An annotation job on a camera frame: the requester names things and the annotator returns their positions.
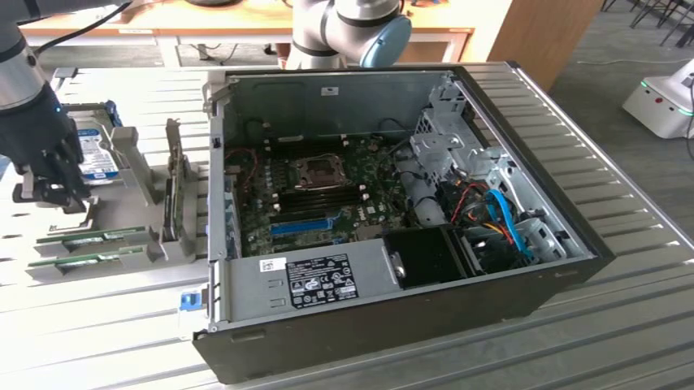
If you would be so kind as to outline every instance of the blue pcie slot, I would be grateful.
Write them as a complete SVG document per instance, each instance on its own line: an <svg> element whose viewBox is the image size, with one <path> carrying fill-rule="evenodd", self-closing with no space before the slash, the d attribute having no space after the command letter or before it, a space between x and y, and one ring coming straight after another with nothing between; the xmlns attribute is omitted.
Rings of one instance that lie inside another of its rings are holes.
<svg viewBox="0 0 694 390"><path fill-rule="evenodd" d="M333 228L333 221L330 219L319 219L317 221L306 221L297 223L283 223L270 227L270 234L281 236L285 234L297 234L311 232L314 230L330 230Z"/></svg>

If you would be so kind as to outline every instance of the metal table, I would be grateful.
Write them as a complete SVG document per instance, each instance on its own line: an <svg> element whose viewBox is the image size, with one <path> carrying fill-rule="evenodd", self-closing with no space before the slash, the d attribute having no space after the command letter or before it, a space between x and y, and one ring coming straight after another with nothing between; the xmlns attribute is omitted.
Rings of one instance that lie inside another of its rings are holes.
<svg viewBox="0 0 694 390"><path fill-rule="evenodd" d="M505 63L466 68L618 259L528 318L233 388L646 389L694 384L692 241L524 72ZM119 103L125 122L139 127L153 164L165 162L166 117L181 118L189 156L205 162L202 79L201 69L86 69L56 80L55 87L66 101L110 97ZM2 213L4 224L19 218L8 216L7 207ZM202 214L201 229L205 223ZM0 248L12 240L20 238L0 240ZM0 288L4 388L219 388L177 330L178 293L206 282L205 261L91 279L68 274L67 282L55 284L22 278L22 263L0 262L0 283L8 284Z"/></svg>

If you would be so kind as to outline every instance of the wooden desk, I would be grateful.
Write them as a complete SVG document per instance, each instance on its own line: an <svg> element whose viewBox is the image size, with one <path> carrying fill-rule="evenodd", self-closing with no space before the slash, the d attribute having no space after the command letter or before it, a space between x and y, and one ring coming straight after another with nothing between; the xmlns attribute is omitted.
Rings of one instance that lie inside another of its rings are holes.
<svg viewBox="0 0 694 390"><path fill-rule="evenodd" d="M485 61L513 0L450 0L437 6L406 5L414 33L403 62ZM81 29L89 22L58 15L22 27L32 46ZM185 0L165 0L127 24L106 24L66 42L74 46L157 45L167 67L181 67L177 47L201 43L289 43L293 10L279 0L245 0L205 8Z"/></svg>

